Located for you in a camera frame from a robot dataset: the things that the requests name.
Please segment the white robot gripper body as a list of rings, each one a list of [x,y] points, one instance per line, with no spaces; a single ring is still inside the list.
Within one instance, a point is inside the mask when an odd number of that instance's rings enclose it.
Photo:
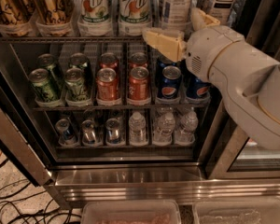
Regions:
[[[229,45],[244,41],[243,35],[228,26],[210,26],[194,32],[187,43],[186,66],[203,82],[209,81],[209,69]]]

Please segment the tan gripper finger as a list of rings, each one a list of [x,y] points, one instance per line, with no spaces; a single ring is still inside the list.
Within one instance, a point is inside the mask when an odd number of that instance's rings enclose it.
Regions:
[[[190,19],[194,31],[210,26],[220,25],[220,21],[218,19],[206,14],[204,11],[196,7],[191,11]]]
[[[187,43],[184,41],[184,33],[181,31],[155,27],[145,28],[142,30],[142,37],[148,45],[172,62],[179,62],[185,58]]]

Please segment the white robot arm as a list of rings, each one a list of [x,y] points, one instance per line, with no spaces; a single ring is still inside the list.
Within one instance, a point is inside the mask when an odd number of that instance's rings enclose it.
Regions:
[[[220,91],[228,114],[261,147],[280,150],[280,62],[245,42],[245,37],[198,8],[194,32],[145,28],[148,45]]]

